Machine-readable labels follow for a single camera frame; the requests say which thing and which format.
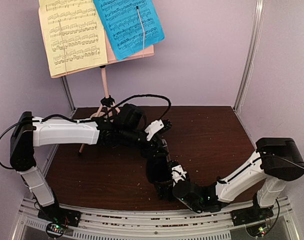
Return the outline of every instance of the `wire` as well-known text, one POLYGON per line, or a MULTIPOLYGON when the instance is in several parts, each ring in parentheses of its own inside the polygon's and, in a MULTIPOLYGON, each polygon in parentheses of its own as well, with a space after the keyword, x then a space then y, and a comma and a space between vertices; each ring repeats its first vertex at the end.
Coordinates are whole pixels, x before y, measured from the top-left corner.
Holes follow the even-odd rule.
POLYGON ((283 158, 283 157, 281 157, 281 156, 277 156, 277 155, 263 155, 263 156, 262 156, 262 158, 265 158, 265 157, 280 159, 280 160, 286 161, 286 162, 288 162, 289 164, 294 165, 294 166, 296 166, 296 167, 298 167, 298 168, 304 170, 304 167, 299 166, 298 164, 296 164, 296 163, 294 163, 294 162, 291 162, 291 161, 289 161, 289 160, 287 160, 286 158, 283 158))
POLYGON ((275 219, 275 222, 274 222, 273 225, 271 226, 271 228, 270 228, 270 229, 268 230, 268 232, 265 234, 265 236, 266 236, 267 234, 269 234, 269 232, 273 229, 273 227, 275 226, 275 224, 276 224, 276 222, 277 222, 277 220, 278 220, 278 218, 279 218, 279 216, 280 216, 281 207, 280 207, 280 203, 278 202, 277 199, 276 199, 276 203, 277 203, 277 205, 278 205, 277 217, 276 217, 276 219, 275 219))
MULTIPOLYGON (((18 126, 18 125, 20 125, 20 124, 23 124, 23 125, 30 124, 31 122, 33 123, 33 122, 38 122, 38 121, 36 121, 36 120, 33 120, 33 121, 31 121, 31 120, 24 120, 24 121, 19 121, 19 122, 13 124, 12 126, 10 126, 7 130, 5 130, 5 131, 0 135, 0 141, 1 141, 1 139, 4 137, 4 135, 7 134, 12 128, 14 128, 14 127, 16 127, 16 126, 18 126)), ((8 170, 13 170, 13 169, 14 169, 14 168, 12 168, 12 167, 8 167, 8 166, 3 165, 3 164, 1 163, 1 161, 0 161, 0 166, 1 166, 2 168, 4 168, 4 169, 8 169, 8 170)))
POLYGON ((120 103, 118 103, 117 105, 111 107, 111 109, 109 111, 107 111, 102 117, 105 117, 106 115, 108 115, 113 109, 115 108, 118 108, 119 106, 121 106, 123 103, 126 103, 127 101, 131 100, 131 99, 134 99, 134 98, 157 98, 157 99, 164 99, 167 101, 168 103, 168 106, 167 106, 167 109, 163 112, 163 114, 159 117, 159 119, 161 119, 163 116, 165 116, 165 114, 170 110, 171 106, 172 106, 172 103, 171 101, 165 97, 165 96, 162 96, 162 95, 155 95, 155 94, 138 94, 138 95, 133 95, 133 96, 130 96, 128 97, 127 99, 121 101, 120 103))
POLYGON ((145 49, 145 29, 144 29, 143 21, 142 21, 141 14, 140 14, 140 10, 138 9, 138 6, 136 6, 136 9, 137 9, 137 14, 138 14, 138 17, 139 17, 139 19, 140 19, 141 26, 142 26, 142 29, 143 29, 143 57, 144 57, 144 49, 145 49))
MULTIPOLYGON (((262 157, 259 156, 258 158, 256 158, 255 160, 253 160, 253 163, 257 162, 261 158, 262 157)), ((243 171, 245 171, 251 165, 252 165, 252 163, 248 164, 246 167, 244 167, 242 170, 240 170, 238 173, 236 173, 234 176, 232 176, 231 179, 228 179, 227 181, 222 181, 222 180, 218 179, 217 182, 220 183, 220 184, 226 184, 226 183, 230 182, 231 180, 233 180, 234 178, 236 178, 239 174, 241 174, 243 171)))
POLYGON ((176 173, 178 173, 180 176, 181 176, 181 178, 182 179, 184 179, 185 181, 186 181, 186 178, 179 172, 179 171, 177 171, 177 170, 172 170, 173 172, 176 172, 176 173))
MULTIPOLYGON (((255 163, 255 162, 257 162, 259 159, 262 159, 262 158, 265 158, 265 157, 280 159, 280 160, 286 161, 286 162, 288 162, 289 164, 292 164, 292 165, 294 165, 294 166, 296 166, 296 167, 298 167, 298 168, 304 170, 304 167, 299 166, 298 164, 296 164, 296 163, 294 163, 294 162, 291 162, 291 161, 287 160, 286 158, 283 158, 283 157, 277 156, 277 155, 263 155, 263 156, 260 156, 260 157, 256 158, 255 160, 253 160, 253 163, 255 163)), ((226 182, 226 181, 222 181, 222 180, 220 180, 220 179, 217 180, 217 182, 220 183, 220 184, 226 184, 226 183, 230 182, 231 180, 233 180, 234 178, 236 178, 239 174, 241 174, 243 171, 245 171, 245 170, 246 170, 247 168, 249 168, 251 165, 252 165, 251 163, 248 164, 248 165, 247 165, 246 167, 244 167, 241 171, 239 171, 237 174, 235 174, 235 175, 232 176, 229 180, 227 180, 227 182, 226 182)))
POLYGON ((72 123, 82 123, 82 124, 85 124, 85 123, 92 123, 92 122, 94 122, 95 120, 93 120, 93 119, 85 119, 85 120, 74 120, 74 119, 71 119, 71 118, 68 118, 68 117, 66 117, 66 116, 64 116, 64 115, 61 115, 61 114, 52 114, 52 115, 49 115, 49 116, 47 116, 47 117, 45 117, 45 118, 43 118, 43 119, 41 119, 41 122, 43 123, 43 122, 46 122, 47 120, 49 120, 49 119, 51 119, 51 118, 61 118, 61 119, 64 119, 64 120, 67 120, 67 121, 69 121, 69 122, 72 122, 72 123))

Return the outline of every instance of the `paper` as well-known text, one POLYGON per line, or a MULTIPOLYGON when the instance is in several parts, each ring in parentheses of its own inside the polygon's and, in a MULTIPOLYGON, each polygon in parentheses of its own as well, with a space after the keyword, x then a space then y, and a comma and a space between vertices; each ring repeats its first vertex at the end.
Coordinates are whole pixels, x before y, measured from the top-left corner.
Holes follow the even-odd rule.
POLYGON ((93 0, 39 0, 51 76, 107 64, 105 32, 93 0))
POLYGON ((122 60, 164 39, 162 26, 152 0, 94 0, 96 9, 107 32, 118 60, 122 60))

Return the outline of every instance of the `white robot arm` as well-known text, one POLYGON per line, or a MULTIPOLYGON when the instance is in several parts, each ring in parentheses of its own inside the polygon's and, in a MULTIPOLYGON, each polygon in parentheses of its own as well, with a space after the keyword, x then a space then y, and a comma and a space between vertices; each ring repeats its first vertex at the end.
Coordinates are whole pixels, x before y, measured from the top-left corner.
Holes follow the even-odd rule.
POLYGON ((266 179, 254 195, 253 207, 232 213, 234 225, 246 224, 273 216, 276 198, 286 182, 304 174, 304 161, 291 138, 262 138, 256 142, 257 150, 229 176, 211 186, 201 187, 189 182, 187 172, 176 163, 172 166, 173 195, 196 213, 218 212, 240 193, 266 179))
POLYGON ((23 178, 34 194, 40 207, 40 218, 53 222, 77 225, 79 212, 59 207, 54 192, 47 184, 34 159, 34 147, 49 144, 88 144, 116 146, 119 144, 138 147, 147 159, 158 156, 166 161, 168 152, 156 133, 168 130, 169 121, 156 120, 145 130, 137 126, 144 112, 132 104, 126 104, 113 119, 104 117, 71 120, 64 116, 52 115, 47 118, 33 117, 31 112, 22 114, 10 141, 10 164, 23 178))

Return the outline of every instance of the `purple wall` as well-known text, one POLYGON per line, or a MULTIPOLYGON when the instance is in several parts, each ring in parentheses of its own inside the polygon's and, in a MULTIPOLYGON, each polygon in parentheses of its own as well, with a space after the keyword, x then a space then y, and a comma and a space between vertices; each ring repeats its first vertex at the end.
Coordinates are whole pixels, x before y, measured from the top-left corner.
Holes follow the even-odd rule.
MULTIPOLYGON (((304 1, 266 1, 241 120, 252 140, 291 137, 304 158, 304 1)), ((286 192, 304 239, 304 176, 286 192)))
MULTIPOLYGON (((133 94, 162 94, 174 105, 231 106, 247 57, 256 1, 154 0, 165 40, 155 56, 107 67, 117 102, 133 94)), ((104 97, 100 69, 68 76, 77 107, 93 107, 104 97)), ((140 99, 140 105, 163 101, 140 99)))
MULTIPOLYGON (((49 76, 37 11, 36 0, 0 0, 0 134, 26 110, 70 114, 60 81, 49 76)), ((43 166, 49 147, 37 150, 43 166)), ((9 165, 8 137, 0 159, 9 165)), ((9 239, 25 192, 19 175, 0 167, 0 240, 9 239)))

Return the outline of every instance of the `wooden table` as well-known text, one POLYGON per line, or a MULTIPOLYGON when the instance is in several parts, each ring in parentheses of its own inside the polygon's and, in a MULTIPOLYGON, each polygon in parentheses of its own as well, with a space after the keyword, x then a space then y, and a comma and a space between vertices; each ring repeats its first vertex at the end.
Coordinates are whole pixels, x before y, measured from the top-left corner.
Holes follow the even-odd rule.
MULTIPOLYGON (((164 107, 144 107, 148 121, 157 119, 164 107)), ((79 108, 76 119, 86 118, 96 108, 79 108)), ((225 177, 252 154, 254 148, 230 107, 174 106, 166 118, 173 128, 165 133, 171 159, 190 174, 191 181, 208 186, 225 177)), ((145 159, 139 150, 87 145, 82 157, 79 144, 60 145, 47 174, 47 181, 60 203, 79 207, 157 211, 186 207, 179 201, 158 200, 145 177, 145 159)), ((251 200, 261 183, 236 201, 251 200)))

